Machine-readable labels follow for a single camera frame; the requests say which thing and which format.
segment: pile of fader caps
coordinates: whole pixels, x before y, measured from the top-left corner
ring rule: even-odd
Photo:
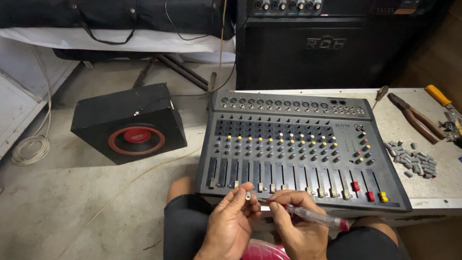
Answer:
[[[437,165],[435,159],[422,152],[411,152],[404,147],[403,143],[403,141],[390,141],[386,142],[385,146],[394,158],[393,161],[404,165],[408,169],[404,174],[409,178],[413,177],[414,174],[418,174],[425,179],[435,178]],[[416,150],[417,144],[411,143],[411,148]]]

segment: red fader knob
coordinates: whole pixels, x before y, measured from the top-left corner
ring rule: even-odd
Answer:
[[[357,181],[353,182],[353,191],[354,192],[359,192],[359,185]]]
[[[372,192],[366,192],[366,196],[367,196],[367,200],[369,202],[374,202],[375,201],[374,194]]]

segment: subwoofer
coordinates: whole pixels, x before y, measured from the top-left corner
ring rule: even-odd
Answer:
[[[115,164],[186,147],[183,123],[169,96],[161,83],[79,100],[71,132]]]

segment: audio mixer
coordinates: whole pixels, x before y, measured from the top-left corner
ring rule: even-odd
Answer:
[[[215,92],[196,192],[244,182],[258,198],[290,189],[325,206],[412,211],[365,99]]]

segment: black bag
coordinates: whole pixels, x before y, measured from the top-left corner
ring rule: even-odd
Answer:
[[[83,28],[96,41],[127,43],[136,29],[212,35],[221,38],[224,1],[221,0],[0,0],[0,28]],[[226,9],[223,39],[234,35]],[[125,42],[96,39],[91,29],[132,30]]]

